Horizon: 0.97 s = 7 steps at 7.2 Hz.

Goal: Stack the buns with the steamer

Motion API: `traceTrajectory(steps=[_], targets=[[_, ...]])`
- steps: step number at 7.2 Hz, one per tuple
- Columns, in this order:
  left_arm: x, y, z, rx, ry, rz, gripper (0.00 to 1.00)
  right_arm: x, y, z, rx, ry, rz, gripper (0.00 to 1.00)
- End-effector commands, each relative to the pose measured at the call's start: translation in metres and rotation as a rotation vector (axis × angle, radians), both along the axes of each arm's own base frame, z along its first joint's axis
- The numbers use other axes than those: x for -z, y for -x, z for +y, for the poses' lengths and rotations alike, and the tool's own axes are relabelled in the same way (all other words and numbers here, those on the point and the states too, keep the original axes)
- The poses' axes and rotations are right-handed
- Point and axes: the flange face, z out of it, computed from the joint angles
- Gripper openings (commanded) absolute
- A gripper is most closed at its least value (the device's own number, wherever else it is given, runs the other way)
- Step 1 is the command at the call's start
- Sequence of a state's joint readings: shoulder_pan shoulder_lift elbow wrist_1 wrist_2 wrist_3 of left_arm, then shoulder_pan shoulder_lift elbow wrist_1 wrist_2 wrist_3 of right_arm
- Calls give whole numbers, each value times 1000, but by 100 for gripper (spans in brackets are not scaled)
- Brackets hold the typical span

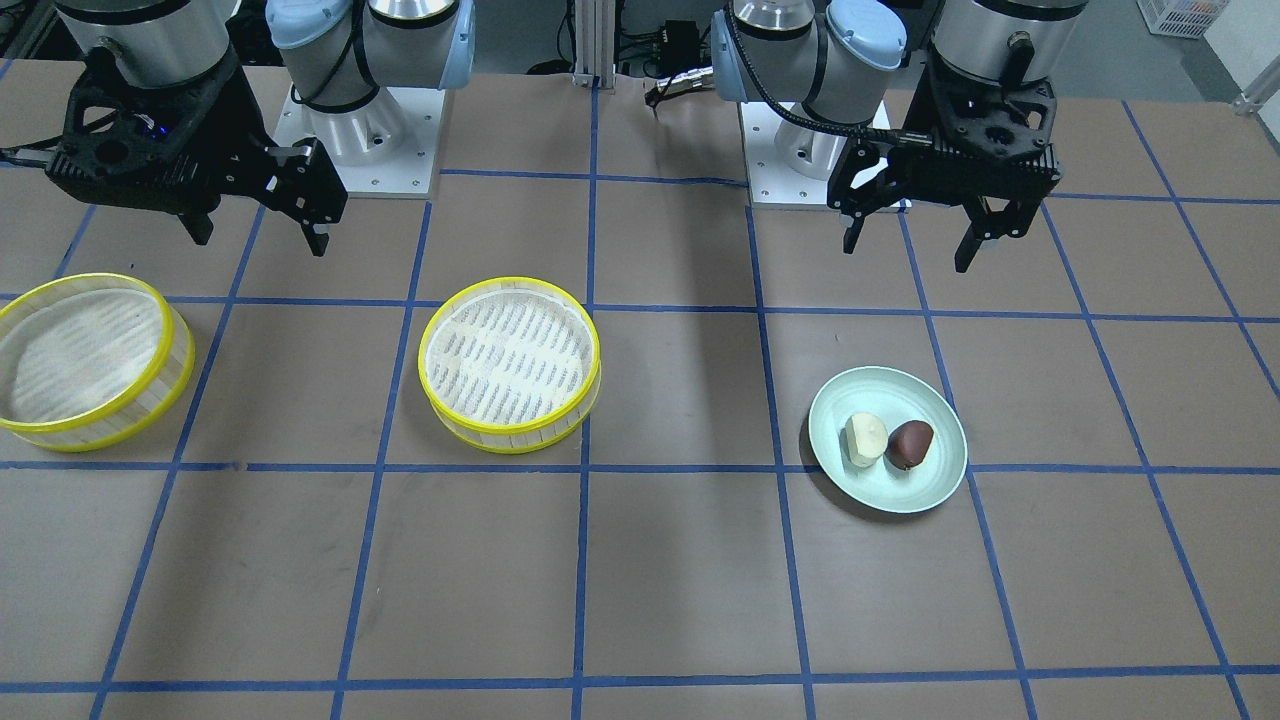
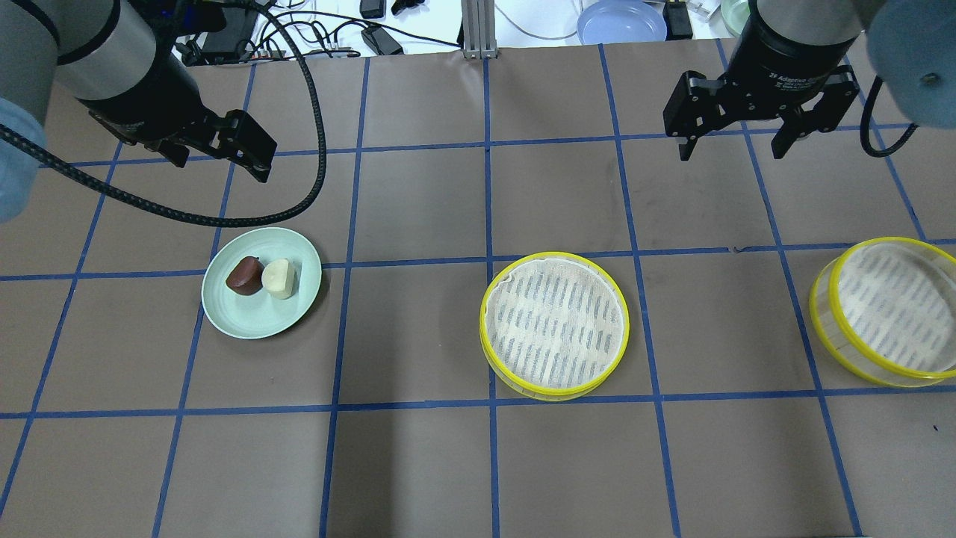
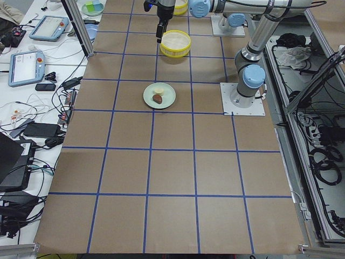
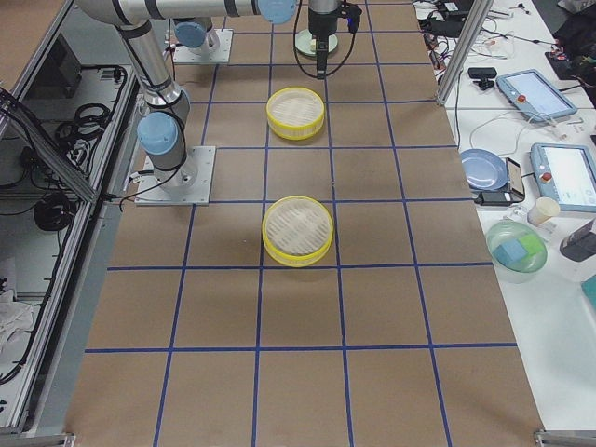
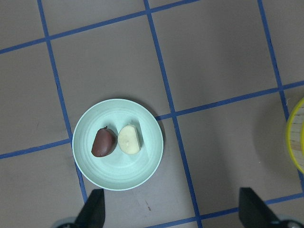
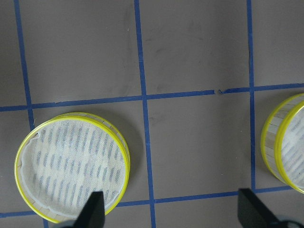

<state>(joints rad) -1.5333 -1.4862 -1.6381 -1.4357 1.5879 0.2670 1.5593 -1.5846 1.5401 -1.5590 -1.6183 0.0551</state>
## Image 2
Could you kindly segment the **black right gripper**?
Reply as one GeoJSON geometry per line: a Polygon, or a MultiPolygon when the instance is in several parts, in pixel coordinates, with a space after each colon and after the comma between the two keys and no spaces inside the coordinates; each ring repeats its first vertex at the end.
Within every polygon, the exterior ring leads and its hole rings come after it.
{"type": "Polygon", "coordinates": [[[700,137],[738,120],[783,120],[772,139],[775,159],[800,137],[832,132],[860,94],[853,68],[841,62],[850,45],[810,45],[747,30],[719,78],[683,72],[662,113],[680,160],[690,160],[700,137]],[[803,109],[812,101],[813,108],[803,109]]]}

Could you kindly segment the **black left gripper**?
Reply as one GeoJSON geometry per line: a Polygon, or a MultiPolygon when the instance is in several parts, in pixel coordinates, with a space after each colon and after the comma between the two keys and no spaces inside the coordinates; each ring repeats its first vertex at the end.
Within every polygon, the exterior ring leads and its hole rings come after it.
{"type": "Polygon", "coordinates": [[[194,82],[141,82],[120,95],[92,99],[90,114],[127,146],[140,144],[177,168],[197,149],[245,168],[265,184],[276,140],[246,111],[221,117],[202,102],[194,82]]]}

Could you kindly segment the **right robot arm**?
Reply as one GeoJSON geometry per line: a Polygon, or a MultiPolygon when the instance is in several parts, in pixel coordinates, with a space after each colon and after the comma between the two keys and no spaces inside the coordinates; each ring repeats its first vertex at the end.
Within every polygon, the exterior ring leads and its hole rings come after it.
{"type": "Polygon", "coordinates": [[[772,154],[784,157],[815,132],[832,132],[860,94],[842,63],[860,35],[875,77],[860,121],[873,157],[901,149],[918,127],[955,125],[952,1],[751,1],[727,70],[709,79],[683,72],[666,103],[665,133],[679,140],[680,160],[700,137],[741,120],[780,120],[772,154]],[[887,88],[910,126],[888,149],[868,134],[875,99],[887,88]]]}

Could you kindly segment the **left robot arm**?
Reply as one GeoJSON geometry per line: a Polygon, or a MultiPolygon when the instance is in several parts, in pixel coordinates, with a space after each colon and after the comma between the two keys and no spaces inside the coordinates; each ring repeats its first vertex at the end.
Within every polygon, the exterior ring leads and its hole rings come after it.
{"type": "Polygon", "coordinates": [[[172,52],[176,6],[143,15],[129,1],[2,3],[2,221],[28,205],[47,149],[44,122],[54,85],[125,144],[177,167],[189,150],[226,159],[266,182],[276,141],[247,112],[218,115],[172,52]]]}

